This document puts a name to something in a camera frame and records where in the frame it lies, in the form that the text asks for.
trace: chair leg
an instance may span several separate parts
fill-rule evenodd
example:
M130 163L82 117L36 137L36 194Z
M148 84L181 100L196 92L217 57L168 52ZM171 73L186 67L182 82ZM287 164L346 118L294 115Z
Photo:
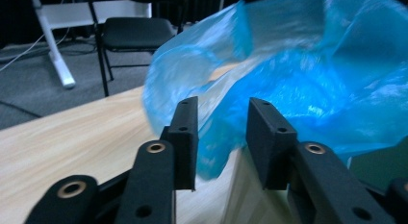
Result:
M112 73L111 63L109 62L108 53L106 52L105 48L103 48L103 55L105 56L105 63L108 66L109 76L111 78L111 81L113 81L114 80L114 74Z

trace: black bracket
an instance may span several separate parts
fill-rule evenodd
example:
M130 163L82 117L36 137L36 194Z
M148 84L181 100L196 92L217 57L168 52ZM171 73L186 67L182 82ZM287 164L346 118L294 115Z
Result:
M181 101L159 140L143 144L133 167L98 185L64 178L34 206L26 223L175 223L176 189L194 190L197 98Z
M295 129L269 102L250 99L246 141L263 188L288 189L299 223L408 223L389 215L330 148L299 143ZM393 201L402 207L408 204L407 185L407 179L391 185L398 194Z

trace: wooden table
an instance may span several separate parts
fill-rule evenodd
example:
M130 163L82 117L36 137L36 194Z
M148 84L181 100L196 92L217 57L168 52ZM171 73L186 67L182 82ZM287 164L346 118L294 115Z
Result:
M99 184L129 169L155 139L141 107L142 87L0 132L0 223L23 223L43 193L73 174ZM219 223L233 161L196 192L177 192L177 223Z

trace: blue plastic bag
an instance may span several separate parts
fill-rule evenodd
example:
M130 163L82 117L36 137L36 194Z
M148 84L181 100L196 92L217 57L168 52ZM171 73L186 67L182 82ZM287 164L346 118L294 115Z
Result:
M143 103L159 133L178 101L199 96L204 179L246 145L249 97L272 103L299 140L324 143L346 160L408 135L406 31L407 9L395 0L240 2L158 50ZM205 41L211 33L219 42Z

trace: white cable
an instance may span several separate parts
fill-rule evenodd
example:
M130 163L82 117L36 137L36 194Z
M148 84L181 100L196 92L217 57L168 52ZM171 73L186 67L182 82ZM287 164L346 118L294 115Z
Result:
M12 64L13 62L15 62L17 59L19 59L21 56L25 55L26 53L28 53L32 48L34 48L34 46L44 37L44 35L42 35L41 37L39 37L39 39L34 42L33 45L31 45L30 48L28 48L26 51L22 52L21 54L19 54L18 56L16 56L14 59L12 59L10 62L8 62L6 65L4 65L2 68L0 68L0 72L3 71L4 69L6 69L10 64Z
M59 45L61 42L64 41L64 39L65 39L66 36L68 35L69 29L70 29L70 28L68 28L68 29L66 30L65 35L63 36L63 38L62 38L60 41L58 41L58 42L56 43L56 45ZM4 65L2 68L0 68L0 72L3 71L4 69L6 69L6 68L7 68L10 64L12 64L13 62L17 61L17 59L19 59L19 58L22 57L23 55L26 55L28 52L30 52L30 50L33 49L34 46L35 46L43 37L44 37L44 35L42 35L41 37L39 37L39 39L38 39L36 42L34 42L34 44L31 45L31 47L28 48L26 51L24 51L24 52L22 52L21 54L19 54L19 55L13 57L13 59L12 59L10 62L8 62L6 65Z
M68 35L69 30L70 30L70 28L68 28L68 29L66 30L66 33L65 33L65 35L63 36L63 38L61 38L61 39L56 43L57 45L61 44L61 43L66 39L66 36ZM26 51L26 53L25 53L24 55L29 54L29 53L33 53L33 52L37 52L38 50L41 50L41 49L47 50L47 49L49 49L49 48L48 48L48 46L40 47L39 49L30 51L30 52L27 52L27 51ZM0 57L0 58L1 58L1 60L12 60L12 59L14 59L14 58L17 57L17 56L18 56L18 55L16 55L16 56L8 56L8 57Z

